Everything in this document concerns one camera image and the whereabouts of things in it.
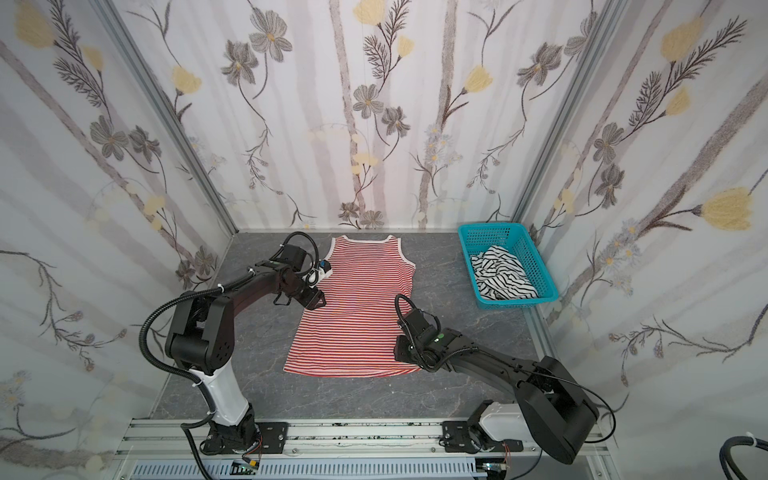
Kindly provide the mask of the red white striped tank top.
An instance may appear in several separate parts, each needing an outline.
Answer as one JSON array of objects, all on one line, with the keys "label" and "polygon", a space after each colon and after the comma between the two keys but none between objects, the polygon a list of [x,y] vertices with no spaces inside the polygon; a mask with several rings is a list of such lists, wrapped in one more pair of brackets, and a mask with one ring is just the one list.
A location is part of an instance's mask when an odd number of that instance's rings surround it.
[{"label": "red white striped tank top", "polygon": [[306,310],[284,371],[311,377],[377,378],[418,370],[395,359],[402,334],[395,297],[409,297],[416,265],[406,258],[402,239],[333,239],[325,259],[331,270],[318,287],[326,305]]}]

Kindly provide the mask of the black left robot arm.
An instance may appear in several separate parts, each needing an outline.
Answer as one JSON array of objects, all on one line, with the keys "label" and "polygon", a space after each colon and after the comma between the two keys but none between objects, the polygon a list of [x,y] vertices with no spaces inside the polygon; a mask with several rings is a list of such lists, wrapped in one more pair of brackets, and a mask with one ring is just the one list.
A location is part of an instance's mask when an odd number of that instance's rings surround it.
[{"label": "black left robot arm", "polygon": [[174,306],[165,355],[192,375],[211,405],[204,424],[209,432],[197,451],[204,455],[245,454],[257,449],[262,434],[252,404],[242,393],[231,358],[235,318],[258,300],[273,295],[295,300],[307,310],[325,305],[317,287],[332,270],[318,252],[283,243],[277,253],[248,269],[244,278],[210,294],[184,294]]}]

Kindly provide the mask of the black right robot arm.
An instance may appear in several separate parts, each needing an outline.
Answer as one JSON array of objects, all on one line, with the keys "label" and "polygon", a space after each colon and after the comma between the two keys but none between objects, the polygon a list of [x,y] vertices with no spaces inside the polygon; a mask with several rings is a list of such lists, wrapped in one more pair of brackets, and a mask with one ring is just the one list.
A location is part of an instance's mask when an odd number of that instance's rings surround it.
[{"label": "black right robot arm", "polygon": [[465,374],[513,395],[533,441],[551,458],[573,463],[597,424],[599,411],[558,360],[510,357],[430,323],[423,310],[395,311],[402,330],[394,347],[397,361],[430,373]]}]

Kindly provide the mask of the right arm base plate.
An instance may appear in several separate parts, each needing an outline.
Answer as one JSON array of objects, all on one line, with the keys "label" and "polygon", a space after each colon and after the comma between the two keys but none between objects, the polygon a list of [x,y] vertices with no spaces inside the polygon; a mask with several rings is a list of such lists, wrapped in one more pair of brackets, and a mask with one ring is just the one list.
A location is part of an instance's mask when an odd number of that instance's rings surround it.
[{"label": "right arm base plate", "polygon": [[520,440],[493,440],[478,423],[468,420],[444,421],[438,444],[446,453],[517,453],[524,450]]}]

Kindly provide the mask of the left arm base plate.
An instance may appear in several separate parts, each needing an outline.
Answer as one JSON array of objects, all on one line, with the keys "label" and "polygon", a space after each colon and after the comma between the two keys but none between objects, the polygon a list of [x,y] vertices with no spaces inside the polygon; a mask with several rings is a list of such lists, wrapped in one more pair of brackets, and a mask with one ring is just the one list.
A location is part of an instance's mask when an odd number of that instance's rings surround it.
[{"label": "left arm base plate", "polygon": [[205,455],[281,454],[288,428],[287,422],[255,423],[253,420],[239,426],[212,424],[200,450]]}]

